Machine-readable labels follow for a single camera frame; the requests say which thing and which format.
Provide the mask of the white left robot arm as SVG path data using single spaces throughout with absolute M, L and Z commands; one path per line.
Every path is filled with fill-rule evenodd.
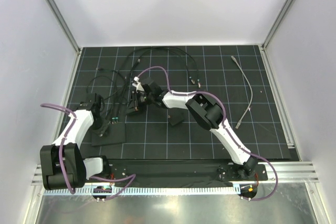
M 111 168 L 106 156 L 83 158 L 80 146 L 87 132 L 93 130 L 99 135 L 106 129 L 107 121 L 101 117 L 104 106 L 101 95 L 88 93 L 75 110 L 61 105 L 42 103 L 42 108 L 55 109 L 68 115 L 69 122 L 57 139 L 40 149 L 40 164 L 43 186 L 46 190 L 68 189 L 71 194 L 94 177 L 106 182 Z

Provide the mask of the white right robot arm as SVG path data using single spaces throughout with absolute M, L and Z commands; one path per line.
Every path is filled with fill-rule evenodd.
M 215 95 L 205 91 L 164 90 L 151 78 L 142 80 L 134 77 L 131 84 L 134 87 L 128 105 L 131 113 L 151 104 L 163 109 L 188 110 L 196 123 L 214 134 L 228 151 L 240 179 L 256 177 L 258 157 L 246 148 L 234 132 L 226 118 L 224 105 Z

